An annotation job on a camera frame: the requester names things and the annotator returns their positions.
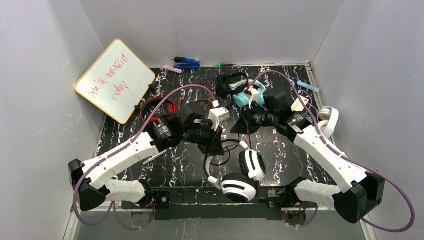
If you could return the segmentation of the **black and white headphones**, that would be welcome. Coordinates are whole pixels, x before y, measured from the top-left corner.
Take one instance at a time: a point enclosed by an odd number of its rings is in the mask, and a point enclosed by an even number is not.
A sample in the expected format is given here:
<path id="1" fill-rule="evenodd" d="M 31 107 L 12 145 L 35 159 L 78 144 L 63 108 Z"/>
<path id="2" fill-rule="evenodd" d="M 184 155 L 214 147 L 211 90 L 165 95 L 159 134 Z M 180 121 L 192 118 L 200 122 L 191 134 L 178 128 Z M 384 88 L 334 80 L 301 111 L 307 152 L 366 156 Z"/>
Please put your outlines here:
<path id="1" fill-rule="evenodd" d="M 203 170 L 207 180 L 232 202 L 248 203 L 258 196 L 260 181 L 267 173 L 263 157 L 256 150 L 250 149 L 242 140 L 226 139 L 221 142 L 221 145 L 223 148 L 235 146 L 243 149 L 238 157 L 241 173 L 229 173 L 222 178 L 212 176 L 210 168 L 214 157 L 206 154 Z"/>

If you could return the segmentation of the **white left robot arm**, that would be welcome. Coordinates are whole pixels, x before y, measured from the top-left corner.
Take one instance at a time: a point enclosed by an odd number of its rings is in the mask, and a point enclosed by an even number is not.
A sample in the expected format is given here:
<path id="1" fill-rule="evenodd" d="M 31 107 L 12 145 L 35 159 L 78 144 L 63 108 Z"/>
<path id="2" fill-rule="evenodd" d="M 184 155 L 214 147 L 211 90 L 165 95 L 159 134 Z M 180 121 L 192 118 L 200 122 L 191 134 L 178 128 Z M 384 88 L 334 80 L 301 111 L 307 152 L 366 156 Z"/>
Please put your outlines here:
<path id="1" fill-rule="evenodd" d="M 74 190 L 74 206 L 81 211 L 93 210 L 104 202 L 144 204 L 154 192 L 145 180 L 114 180 L 113 177 L 143 160 L 154 160 L 182 141 L 196 144 L 209 156 L 224 155 L 221 124 L 230 117 L 223 107 L 209 111 L 208 116 L 190 113 L 163 116 L 146 129 L 99 157 L 68 163 L 69 179 Z"/>

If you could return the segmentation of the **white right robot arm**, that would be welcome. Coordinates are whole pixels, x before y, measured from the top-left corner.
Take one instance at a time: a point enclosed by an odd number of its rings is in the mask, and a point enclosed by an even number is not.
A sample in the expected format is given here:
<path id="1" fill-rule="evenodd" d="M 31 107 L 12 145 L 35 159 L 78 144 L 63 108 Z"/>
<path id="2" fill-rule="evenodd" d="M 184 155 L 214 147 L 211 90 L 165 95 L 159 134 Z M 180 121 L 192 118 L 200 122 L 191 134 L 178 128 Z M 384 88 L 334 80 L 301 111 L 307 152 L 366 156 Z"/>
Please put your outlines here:
<path id="1" fill-rule="evenodd" d="M 287 203 L 313 202 L 333 208 L 347 222 L 355 224 L 383 200 L 385 179 L 350 163 L 346 155 L 317 130 L 317 124 L 302 111 L 293 111 L 285 92 L 266 90 L 264 106 L 241 110 L 240 119 L 230 132 L 248 135 L 261 127 L 273 127 L 293 144 L 308 153 L 336 182 L 312 182 L 298 177 L 285 186 L 282 199 Z"/>

